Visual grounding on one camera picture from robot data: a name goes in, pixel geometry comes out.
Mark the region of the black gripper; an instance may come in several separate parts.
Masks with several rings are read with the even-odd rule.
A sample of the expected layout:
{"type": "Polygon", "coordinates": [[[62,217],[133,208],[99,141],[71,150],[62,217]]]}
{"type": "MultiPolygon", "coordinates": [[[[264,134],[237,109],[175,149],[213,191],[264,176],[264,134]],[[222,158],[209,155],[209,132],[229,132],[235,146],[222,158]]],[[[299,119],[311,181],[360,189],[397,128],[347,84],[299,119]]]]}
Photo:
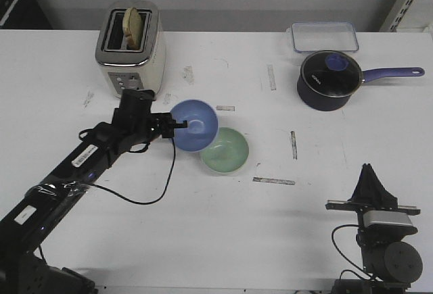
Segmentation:
{"type": "Polygon", "coordinates": [[[157,113],[150,116],[150,138],[170,139],[174,137],[174,129],[187,128],[187,120],[176,122],[171,113],[157,113]]]}
{"type": "Polygon", "coordinates": [[[362,165],[358,182],[348,201],[328,200],[325,208],[356,213],[378,210],[400,212],[408,216],[420,215],[420,209],[416,206],[398,205],[397,197],[384,188],[371,164],[362,165]],[[368,202],[367,179],[372,205],[366,204],[368,202]]]}

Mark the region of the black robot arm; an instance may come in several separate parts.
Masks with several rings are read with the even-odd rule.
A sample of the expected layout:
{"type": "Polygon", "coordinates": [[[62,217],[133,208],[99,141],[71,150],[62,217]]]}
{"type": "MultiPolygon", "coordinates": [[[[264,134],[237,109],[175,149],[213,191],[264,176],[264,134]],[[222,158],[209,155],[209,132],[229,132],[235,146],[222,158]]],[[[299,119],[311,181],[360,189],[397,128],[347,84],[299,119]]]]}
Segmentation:
{"type": "Polygon", "coordinates": [[[423,271],[420,254],[403,241],[418,229],[410,217],[420,209],[399,205],[374,172],[371,164],[363,164],[352,196],[346,201],[329,200],[328,210],[355,212],[356,242],[361,249],[362,266],[342,257],[365,276],[355,271],[355,279],[341,276],[334,281],[332,293],[405,293],[423,271]]]}
{"type": "Polygon", "coordinates": [[[95,181],[135,145],[162,137],[173,139],[177,128],[170,113],[151,112],[154,92],[125,90],[110,123],[80,132],[81,143],[1,220],[2,293],[97,293],[95,283],[69,268],[49,266],[37,257],[41,243],[95,181]]]}

